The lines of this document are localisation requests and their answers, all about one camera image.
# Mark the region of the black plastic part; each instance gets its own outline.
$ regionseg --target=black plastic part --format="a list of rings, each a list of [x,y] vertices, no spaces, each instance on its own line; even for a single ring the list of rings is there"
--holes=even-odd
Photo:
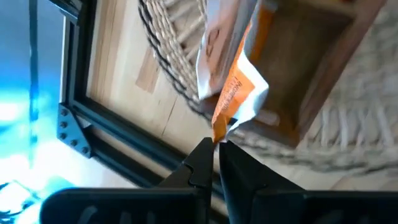
[[[58,139],[78,151],[83,156],[91,157],[91,146],[87,141],[75,115],[61,104],[58,106]]]
[[[211,138],[204,138],[188,155],[183,164],[191,168],[193,174],[190,185],[211,189],[215,145]]]
[[[258,192],[252,224],[397,223],[396,192]]]
[[[231,223],[250,223],[258,190],[302,190],[230,141],[220,144],[220,173]]]
[[[42,205],[40,223],[208,223],[196,189],[69,189]]]
[[[192,171],[185,165],[181,165],[177,170],[172,172],[166,179],[164,179],[157,187],[171,188],[171,187],[189,187],[189,180]]]

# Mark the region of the black corner bracket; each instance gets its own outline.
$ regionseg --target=black corner bracket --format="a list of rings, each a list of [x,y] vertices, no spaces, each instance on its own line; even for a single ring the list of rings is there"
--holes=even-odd
[[[90,158],[91,147],[75,115],[61,103],[58,106],[57,137],[61,142]]]

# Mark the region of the woven rug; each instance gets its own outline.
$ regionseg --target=woven rug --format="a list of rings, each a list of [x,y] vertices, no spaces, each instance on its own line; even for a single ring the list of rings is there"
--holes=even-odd
[[[199,110],[195,60],[204,0],[140,0],[154,55],[174,88]],[[398,166],[398,0],[388,0],[296,150],[252,132],[230,140],[260,157],[313,170],[367,174]]]

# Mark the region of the light wood grain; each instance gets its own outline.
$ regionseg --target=light wood grain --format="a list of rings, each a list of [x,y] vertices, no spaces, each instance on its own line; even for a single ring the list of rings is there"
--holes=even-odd
[[[203,137],[211,136],[210,128],[190,111],[159,69],[147,43],[137,1],[100,2],[87,95],[154,136],[190,152]],[[179,29],[187,24],[176,22]]]

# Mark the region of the orange packaging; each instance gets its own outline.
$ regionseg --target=orange packaging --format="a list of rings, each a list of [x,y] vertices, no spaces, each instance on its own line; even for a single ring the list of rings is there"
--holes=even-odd
[[[269,86],[254,64],[260,58],[276,9],[275,2],[256,3],[211,121],[214,142],[220,142],[240,124],[253,119],[266,99]]]

